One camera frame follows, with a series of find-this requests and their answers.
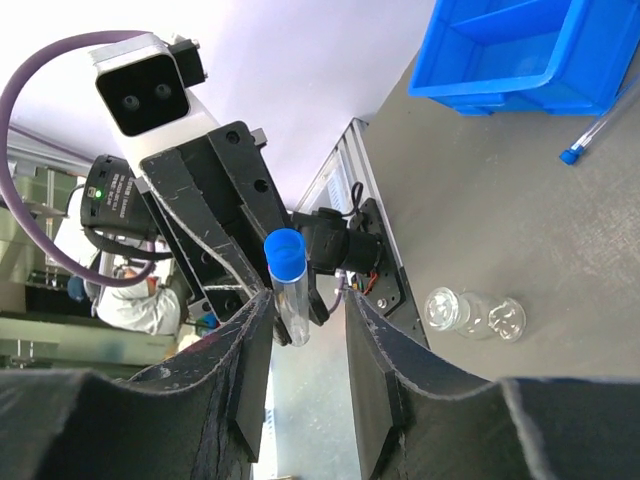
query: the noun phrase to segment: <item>camera lens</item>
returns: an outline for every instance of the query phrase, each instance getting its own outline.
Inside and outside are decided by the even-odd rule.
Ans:
[[[156,92],[156,96],[160,100],[166,100],[171,96],[171,87],[166,83],[161,83],[156,87],[155,92]]]
[[[122,105],[130,112],[135,112],[140,108],[140,100],[134,95],[127,95],[122,99]]]

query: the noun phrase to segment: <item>table surface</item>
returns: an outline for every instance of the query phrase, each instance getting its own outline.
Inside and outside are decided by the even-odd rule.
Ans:
[[[419,309],[448,286],[512,296],[528,321],[513,344],[427,332],[431,348],[490,379],[640,376],[640,104],[569,167],[591,118],[461,117],[410,98],[412,68],[364,141]]]

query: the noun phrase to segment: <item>red wire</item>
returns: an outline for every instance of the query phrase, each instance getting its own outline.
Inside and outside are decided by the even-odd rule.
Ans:
[[[367,295],[371,292],[371,289],[373,288],[373,286],[376,283],[376,280],[378,280],[378,273],[377,272],[372,272],[373,275],[371,275],[371,280],[369,280],[369,284],[367,285],[367,288],[364,291],[364,294]]]

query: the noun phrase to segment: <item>blue container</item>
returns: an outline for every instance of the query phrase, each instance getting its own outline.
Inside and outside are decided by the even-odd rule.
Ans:
[[[438,0],[409,94],[463,115],[599,115],[640,41],[640,0]]]

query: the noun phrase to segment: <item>tabletop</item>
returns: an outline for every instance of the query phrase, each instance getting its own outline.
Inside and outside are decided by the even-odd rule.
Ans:
[[[462,117],[409,97],[412,70],[364,142],[418,307],[448,286],[527,313],[516,343],[428,331],[433,351],[490,379],[640,376],[640,103],[570,167],[592,118]]]

